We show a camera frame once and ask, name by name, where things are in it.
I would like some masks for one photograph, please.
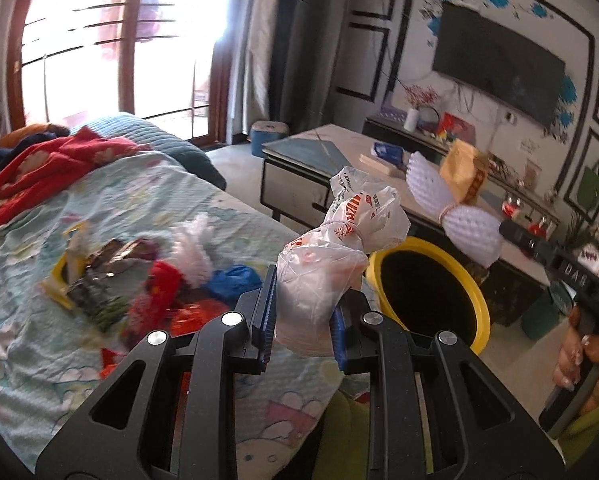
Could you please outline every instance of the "light blue bedspread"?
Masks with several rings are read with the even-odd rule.
[[[145,236],[168,252],[169,227],[202,211],[215,227],[207,250],[217,268],[243,263],[263,274],[296,236],[158,152],[95,170],[0,226],[0,433],[30,469],[99,383],[99,349],[112,344],[40,288],[65,249],[62,233],[88,220],[94,246]],[[340,381],[332,359],[279,345],[265,374],[238,377],[241,480],[269,480],[288,463]]]

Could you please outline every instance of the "metal screw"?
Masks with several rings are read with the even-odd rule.
[[[150,345],[161,345],[166,339],[168,335],[163,330],[155,330],[155,332],[151,332],[148,334],[147,340]]]
[[[362,319],[366,324],[369,325],[379,325],[382,321],[384,321],[382,314],[378,312],[367,312],[366,314],[364,314],[364,317]]]
[[[457,336],[454,333],[449,332],[448,330],[445,330],[444,332],[439,332],[437,338],[439,339],[439,341],[449,346],[452,346],[457,342]]]
[[[242,322],[242,315],[239,312],[227,312],[222,316],[222,323],[226,326],[235,326]]]

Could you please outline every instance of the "tiled floor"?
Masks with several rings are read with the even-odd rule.
[[[227,146],[210,152],[213,164],[228,182],[234,197],[267,215],[259,202],[262,159],[250,153],[249,144]],[[282,218],[283,224],[302,233],[306,228]],[[505,328],[494,324],[489,343],[481,354],[484,363],[535,418],[552,389],[551,375],[566,325],[562,323],[544,339],[534,343],[521,330],[519,321]]]

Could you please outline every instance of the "window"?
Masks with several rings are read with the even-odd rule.
[[[214,131],[209,108],[227,0],[27,4],[20,122],[73,127],[121,110],[196,144],[224,134]]]

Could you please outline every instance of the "pillow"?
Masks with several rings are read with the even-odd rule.
[[[69,133],[69,130],[66,126],[61,126],[60,124],[29,124],[27,126],[24,126],[23,128],[20,128],[19,130],[15,130],[3,136],[0,139],[0,148],[9,148],[12,150],[19,144],[20,140],[35,134],[42,134],[44,132],[51,132],[52,134],[57,134],[58,137],[66,137]]]
[[[124,136],[137,144],[150,144],[154,150],[172,156],[189,173],[197,175],[221,190],[226,189],[226,180],[213,166],[206,153],[187,140],[166,133],[147,120],[120,112],[85,124],[102,137]],[[72,132],[78,131],[80,127],[73,128]]]

